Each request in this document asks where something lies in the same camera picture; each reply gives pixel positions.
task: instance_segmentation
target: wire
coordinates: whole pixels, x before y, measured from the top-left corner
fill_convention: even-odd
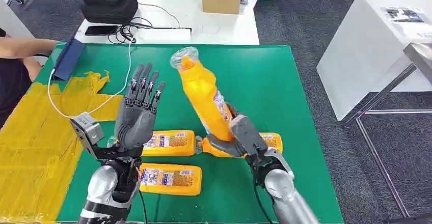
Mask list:
[[[143,198],[143,193],[141,191],[138,190],[138,192],[140,192],[140,197],[141,197],[141,202],[143,203],[143,209],[144,209],[144,219],[146,220],[146,224],[147,223],[147,211],[146,211],[146,204],[144,204],[144,198]]]
[[[168,15],[170,15],[171,17],[173,17],[177,21],[178,27],[181,28],[180,22],[178,21],[178,19],[174,15],[170,14],[170,12],[168,12],[166,9],[162,8],[161,6],[153,5],[153,4],[142,4],[142,3],[138,3],[138,4],[139,5],[144,5],[144,6],[157,7],[157,8],[160,8],[160,9],[164,10]]]
[[[135,167],[135,169],[138,172],[138,180],[141,179],[141,172],[138,169],[138,167]],[[143,209],[144,209],[144,218],[146,220],[146,224],[147,224],[147,211],[146,211],[146,204],[144,204],[144,198],[143,198],[143,194],[141,193],[141,191],[138,189],[138,192],[140,192],[140,197],[141,197],[141,202],[143,203]]]
[[[134,22],[134,20],[137,20],[137,19],[144,20],[144,21],[148,22],[149,24],[142,24],[139,22]],[[152,29],[153,24],[145,18],[134,17],[133,19],[131,19],[127,23],[118,26],[112,33],[110,33],[108,35],[108,40],[113,44],[129,43],[130,41],[134,42],[134,40],[133,40],[134,34],[132,34],[132,28],[133,27],[136,28],[137,30],[138,29]],[[117,42],[114,42],[111,40],[112,35],[114,35]]]
[[[123,90],[125,90],[125,88],[127,87],[127,81],[128,81],[129,74],[130,74],[130,69],[131,69],[131,66],[132,66],[132,56],[130,55],[130,45],[131,45],[132,43],[135,43],[135,36],[134,36],[134,34],[131,34],[131,35],[132,35],[132,37],[131,37],[131,39],[130,39],[130,41],[129,41],[129,46],[128,46],[128,54],[129,54],[129,68],[127,69],[126,77],[125,77],[125,79],[124,79],[124,85],[123,85],[123,88],[122,88],[120,91],[118,91],[116,94],[111,95],[111,96],[110,96],[110,97],[109,97],[105,102],[103,102],[101,105],[99,105],[98,107],[96,107],[94,110],[92,110],[92,111],[90,111],[90,112],[87,112],[87,113],[91,114],[91,113],[97,111],[97,110],[100,109],[102,106],[104,106],[106,103],[108,103],[108,101],[110,101],[112,98],[114,98],[115,96],[117,96],[117,95],[119,95],[121,92],[123,92]],[[53,68],[52,71],[51,71],[51,74],[49,75],[49,80],[48,80],[48,89],[47,89],[47,93],[48,93],[49,101],[51,102],[51,105],[54,107],[54,109],[56,109],[57,112],[58,112],[59,114],[61,114],[62,116],[66,117],[66,118],[70,118],[70,119],[71,119],[71,118],[75,118],[75,117],[77,117],[77,116],[79,116],[79,115],[76,115],[76,116],[68,116],[68,115],[65,115],[64,113],[62,113],[62,112],[61,112],[61,111],[56,107],[56,105],[55,105],[54,102],[52,101],[51,93],[49,92],[49,87],[50,87],[50,85],[51,85],[52,75],[54,74],[55,71],[56,71],[56,69]]]
[[[258,205],[259,205],[259,207],[261,208],[262,213],[264,214],[264,216],[265,216],[265,218],[267,219],[268,223],[269,223],[269,224],[273,224],[272,220],[271,220],[270,217],[267,215],[267,212],[265,211],[265,209],[264,209],[264,207],[263,207],[263,205],[262,205],[262,203],[261,203],[261,199],[259,198],[258,191],[257,191],[257,189],[256,189],[256,185],[257,185],[257,184],[256,184],[256,180],[257,180],[256,175],[257,175],[257,174],[258,174],[258,170],[257,170],[256,172],[254,172],[254,177],[253,177],[253,185],[254,185],[255,197],[256,197],[256,199],[257,199],[257,201],[258,201]]]

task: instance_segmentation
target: smartphone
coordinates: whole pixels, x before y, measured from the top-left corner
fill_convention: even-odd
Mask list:
[[[108,36],[109,34],[113,34],[118,25],[94,25],[89,26],[86,30],[86,36]]]

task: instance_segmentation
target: yellow plastic bottle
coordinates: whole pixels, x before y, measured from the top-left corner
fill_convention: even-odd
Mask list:
[[[261,135],[262,139],[264,139],[264,142],[269,147],[273,147],[276,150],[278,150],[280,153],[282,153],[283,143],[282,143],[282,138],[279,134],[273,132],[260,132],[259,134]],[[225,153],[224,151],[212,147],[207,138],[204,138],[202,142],[198,142],[198,143],[201,144],[202,151],[205,153],[212,154],[213,156],[216,157],[232,157],[231,155]]]
[[[190,130],[155,131],[141,156],[191,156],[195,154],[195,133]]]
[[[198,166],[143,163],[140,191],[194,196],[201,192],[202,171]]]
[[[186,47],[171,57],[171,66],[180,74],[183,91],[207,133],[220,140],[231,141],[233,136],[228,124],[232,114],[224,97],[216,87],[216,78],[198,60],[198,50]]]

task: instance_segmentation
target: bottle label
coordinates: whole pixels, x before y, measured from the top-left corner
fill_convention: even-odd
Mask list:
[[[178,147],[187,144],[187,134],[177,133],[175,135],[169,134],[156,134],[154,133],[151,139],[144,144],[144,149],[156,147]]]
[[[269,147],[276,147],[276,138],[273,135],[268,134],[262,134],[262,139],[264,139],[265,144],[267,144]]]
[[[193,170],[164,172],[160,169],[145,168],[141,174],[141,184],[147,186],[192,186]]]
[[[231,121],[232,119],[231,111],[229,110],[227,104],[225,103],[224,96],[222,96],[219,90],[217,90],[216,94],[213,96],[213,103],[218,108],[219,113],[221,113],[222,115],[222,118],[224,118],[225,121]]]

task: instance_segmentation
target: black shirt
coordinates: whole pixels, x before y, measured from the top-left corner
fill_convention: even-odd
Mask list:
[[[0,128],[31,84],[21,60],[0,59]]]

